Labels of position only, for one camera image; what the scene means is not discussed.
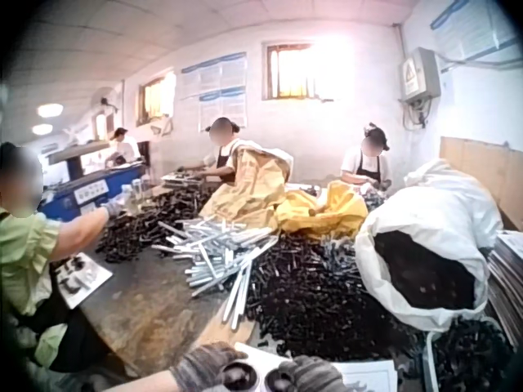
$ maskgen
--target wooden table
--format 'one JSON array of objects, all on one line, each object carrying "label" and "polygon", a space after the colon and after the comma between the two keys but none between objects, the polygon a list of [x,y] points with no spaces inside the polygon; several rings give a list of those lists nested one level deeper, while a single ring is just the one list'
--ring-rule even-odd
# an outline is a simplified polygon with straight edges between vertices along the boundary
[{"label": "wooden table", "polygon": [[82,311],[113,352],[140,376],[168,368],[193,345],[245,342],[253,331],[254,323],[247,321],[237,332],[221,323],[226,292],[191,298],[184,274],[189,261],[162,258],[152,249],[122,264],[107,264],[101,255],[87,254],[114,275],[81,304]]}]

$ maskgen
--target white shirt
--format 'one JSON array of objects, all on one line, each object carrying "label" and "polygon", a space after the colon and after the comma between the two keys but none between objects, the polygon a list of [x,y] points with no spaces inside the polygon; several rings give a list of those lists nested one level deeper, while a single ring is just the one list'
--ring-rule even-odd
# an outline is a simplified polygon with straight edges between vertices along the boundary
[{"label": "white shirt", "polygon": [[[360,162],[362,160],[361,168],[368,170],[369,172],[378,171],[378,160],[376,157],[368,157],[365,154],[361,153],[360,147],[354,147],[348,149],[345,153],[342,163],[342,172],[350,172],[356,174],[358,167],[360,167]],[[385,180],[391,180],[391,171],[389,169],[389,163],[387,157],[384,153],[379,156],[379,171],[381,175],[382,182]]]},{"label": "white shirt", "polygon": [[220,152],[221,152],[221,156],[224,156],[224,155],[229,156],[229,158],[227,159],[226,166],[232,167],[234,169],[235,166],[234,166],[232,158],[230,156],[235,151],[236,147],[238,147],[242,143],[243,143],[243,141],[241,139],[233,139],[229,142],[228,145],[224,145],[223,147],[221,147],[221,149],[220,149],[220,147],[215,147],[212,154],[207,155],[203,159],[203,163],[205,163],[205,165],[207,167],[216,165],[216,163],[218,162],[218,158],[220,156]]},{"label": "white shirt", "polygon": [[117,141],[116,151],[125,158],[127,163],[136,161],[140,157],[138,143],[132,136],[125,135],[122,141]]}]

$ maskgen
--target blue machine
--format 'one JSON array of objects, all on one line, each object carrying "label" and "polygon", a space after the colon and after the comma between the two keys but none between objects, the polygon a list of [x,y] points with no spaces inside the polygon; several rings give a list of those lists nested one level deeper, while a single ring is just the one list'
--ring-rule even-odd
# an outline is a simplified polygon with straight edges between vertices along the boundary
[{"label": "blue machine", "polygon": [[71,221],[120,194],[122,185],[131,184],[132,180],[141,177],[143,171],[144,167],[140,165],[113,171],[97,171],[70,181],[40,211],[49,219]]}]

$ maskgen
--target ceiling light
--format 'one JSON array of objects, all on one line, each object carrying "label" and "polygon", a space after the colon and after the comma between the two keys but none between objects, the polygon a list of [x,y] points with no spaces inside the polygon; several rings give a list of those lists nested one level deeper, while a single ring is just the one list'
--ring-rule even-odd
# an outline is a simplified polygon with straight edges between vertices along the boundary
[{"label": "ceiling light", "polygon": [[64,106],[60,104],[47,104],[39,106],[37,109],[38,116],[49,118],[49,117],[56,117],[60,116],[62,114],[62,110],[64,109]]},{"label": "ceiling light", "polygon": [[33,134],[42,136],[51,133],[52,125],[51,124],[39,124],[33,127]]}]

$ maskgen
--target woman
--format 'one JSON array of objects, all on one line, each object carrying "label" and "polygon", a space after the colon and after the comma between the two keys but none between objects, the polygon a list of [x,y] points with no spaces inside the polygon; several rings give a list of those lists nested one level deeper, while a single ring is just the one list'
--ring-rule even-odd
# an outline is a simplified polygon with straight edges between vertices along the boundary
[{"label": "woman", "polygon": [[123,209],[123,196],[71,222],[34,213],[32,185],[42,176],[36,157],[11,143],[0,145],[0,266],[2,297],[19,327],[37,338],[32,359],[57,372],[78,372],[102,359],[107,348],[80,309],[69,310],[50,264],[92,243]]},{"label": "woman", "polygon": [[237,137],[239,132],[238,125],[231,122],[228,118],[221,117],[210,127],[207,127],[205,131],[209,133],[213,144],[217,146],[214,154],[208,155],[202,162],[195,165],[179,167],[177,171],[196,170],[198,171],[195,173],[197,177],[218,176],[222,182],[234,184],[235,166],[230,156],[241,143],[241,140]]},{"label": "woman", "polygon": [[138,143],[134,137],[127,135],[127,129],[118,128],[114,131],[111,140],[116,140],[116,151],[105,160],[106,166],[109,162],[114,166],[131,163],[140,157]]},{"label": "woman", "polygon": [[392,184],[387,157],[382,151],[388,151],[385,132],[370,123],[365,128],[365,138],[361,147],[349,149],[342,164],[342,180],[349,184],[372,184],[375,188],[387,190]]}]

